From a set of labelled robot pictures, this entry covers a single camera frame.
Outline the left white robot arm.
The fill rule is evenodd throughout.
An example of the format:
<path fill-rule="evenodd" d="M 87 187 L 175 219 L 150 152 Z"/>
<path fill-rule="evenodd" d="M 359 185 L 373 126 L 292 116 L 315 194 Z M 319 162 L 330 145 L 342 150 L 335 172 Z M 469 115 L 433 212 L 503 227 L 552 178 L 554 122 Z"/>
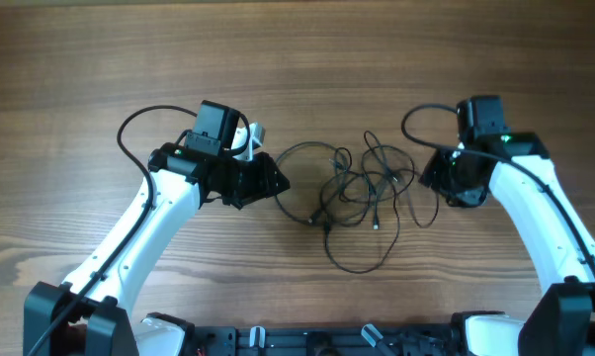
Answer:
<path fill-rule="evenodd" d="M 138 166 L 130 206 L 94 252 L 57 285 L 37 283 L 24 305 L 26 355 L 200 355 L 195 327 L 154 312 L 129 319 L 171 239 L 205 204 L 242 209 L 287 191 L 263 152 L 265 130 L 236 109 L 203 101 L 195 124 Z"/>

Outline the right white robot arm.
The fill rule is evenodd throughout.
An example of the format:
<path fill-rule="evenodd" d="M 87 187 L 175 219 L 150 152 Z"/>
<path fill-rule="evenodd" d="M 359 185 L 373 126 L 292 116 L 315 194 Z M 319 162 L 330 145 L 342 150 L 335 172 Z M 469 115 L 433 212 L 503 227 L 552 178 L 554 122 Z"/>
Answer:
<path fill-rule="evenodd" d="M 524 320 L 475 312 L 462 321 L 470 355 L 595 355 L 595 240 L 565 196 L 535 133 L 514 133 L 497 96 L 452 108 L 458 147 L 435 144 L 423 185 L 455 207 L 493 197 L 515 225 L 543 296 Z"/>

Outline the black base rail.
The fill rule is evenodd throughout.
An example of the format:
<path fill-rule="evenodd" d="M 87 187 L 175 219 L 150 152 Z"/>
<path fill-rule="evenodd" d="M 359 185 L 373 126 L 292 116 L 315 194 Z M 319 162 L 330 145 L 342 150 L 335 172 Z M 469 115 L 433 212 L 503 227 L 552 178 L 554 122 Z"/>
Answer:
<path fill-rule="evenodd" d="M 251 328 L 200 326 L 192 353 L 203 356 L 517 355 L 517 338 L 477 335 L 456 323 L 381 327 Z"/>

